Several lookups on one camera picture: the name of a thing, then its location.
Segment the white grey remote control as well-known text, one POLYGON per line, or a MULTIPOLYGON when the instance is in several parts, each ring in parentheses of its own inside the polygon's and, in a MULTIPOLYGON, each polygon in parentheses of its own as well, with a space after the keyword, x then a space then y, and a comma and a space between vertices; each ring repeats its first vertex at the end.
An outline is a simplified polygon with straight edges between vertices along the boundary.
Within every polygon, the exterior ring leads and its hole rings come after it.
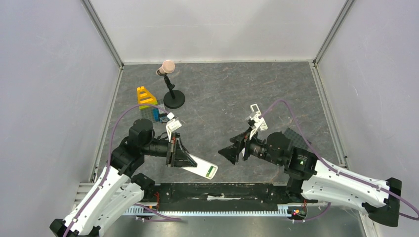
POLYGON ((192 154, 191 154, 191 157, 192 157, 192 158, 194 159, 194 161, 197 163, 197 167, 182 167, 182 169, 184 169, 184 170, 186 170, 186 171, 189 171, 189 172, 191 172, 191 173, 194 173, 194 174, 196 174, 196 175, 199 175, 199 176, 201 176, 201 177, 204 177, 204 178, 206 178, 206 179, 209 179, 209 180, 211 180, 211 179, 213 179, 213 178, 214 178, 214 176, 216 175, 216 173, 217 173, 217 171, 218 171, 218 166, 217 166, 216 164, 211 163, 211 162, 209 162, 209 161, 206 161, 206 160, 204 160, 204 159, 202 159, 202 158, 199 158, 199 157, 197 157, 197 156, 194 156, 194 155, 192 155, 192 154), (209 170, 212 166, 217 167, 217 171, 216 171, 216 173, 215 173, 212 177, 208 177, 208 175, 207 175, 208 170, 209 170))

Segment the green battery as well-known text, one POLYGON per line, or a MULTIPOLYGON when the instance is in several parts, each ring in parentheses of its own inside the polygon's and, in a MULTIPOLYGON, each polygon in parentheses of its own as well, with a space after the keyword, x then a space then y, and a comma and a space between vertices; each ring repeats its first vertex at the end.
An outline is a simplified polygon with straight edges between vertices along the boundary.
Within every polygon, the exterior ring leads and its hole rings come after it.
POLYGON ((208 177, 212 177, 212 176, 216 173, 216 171, 217 171, 217 167, 212 166, 212 167, 208 170, 208 173, 207 173, 208 177))

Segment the long white remote control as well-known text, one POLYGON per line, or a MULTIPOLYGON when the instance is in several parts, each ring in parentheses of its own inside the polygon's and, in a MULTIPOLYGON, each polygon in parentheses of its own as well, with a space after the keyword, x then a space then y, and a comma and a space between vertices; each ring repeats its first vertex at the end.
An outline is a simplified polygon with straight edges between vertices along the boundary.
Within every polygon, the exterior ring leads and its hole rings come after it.
POLYGON ((252 128, 258 129, 259 131, 266 131, 268 129, 268 126, 265 122, 264 118, 260 118, 262 115, 259 106, 257 104, 251 104, 250 109, 252 111, 251 114, 251 120, 254 121, 252 128))

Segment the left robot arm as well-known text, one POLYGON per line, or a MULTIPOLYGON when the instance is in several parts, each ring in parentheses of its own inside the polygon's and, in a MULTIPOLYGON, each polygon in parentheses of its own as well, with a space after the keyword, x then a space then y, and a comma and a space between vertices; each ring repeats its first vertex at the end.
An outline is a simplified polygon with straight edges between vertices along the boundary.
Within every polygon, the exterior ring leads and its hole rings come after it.
POLYGON ((166 158, 169 167, 180 167, 212 179, 215 165, 192 155, 183 146, 179 133, 180 121, 169 114, 166 139, 155 138, 153 123, 138 119, 128 136, 110 152, 102 174, 77 207, 64 219, 55 219, 50 230, 57 237, 101 237, 130 207, 150 201, 155 195, 155 182, 135 171, 145 156, 166 158))

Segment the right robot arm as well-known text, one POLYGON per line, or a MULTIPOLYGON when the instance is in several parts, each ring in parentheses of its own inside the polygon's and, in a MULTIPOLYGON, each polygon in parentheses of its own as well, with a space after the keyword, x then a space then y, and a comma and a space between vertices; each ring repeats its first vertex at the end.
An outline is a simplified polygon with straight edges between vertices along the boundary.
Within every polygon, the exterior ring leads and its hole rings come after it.
POLYGON ((400 201, 388 194, 388 191, 401 193, 402 182, 396 178, 374 179, 321 160, 314 153, 294 146, 282 132, 271 133, 261 140, 246 131, 230 142, 218 153, 232 164, 254 156, 282 166, 289 176, 285 194, 291 201, 305 199, 345 205, 379 224, 388 227, 399 224, 400 201))

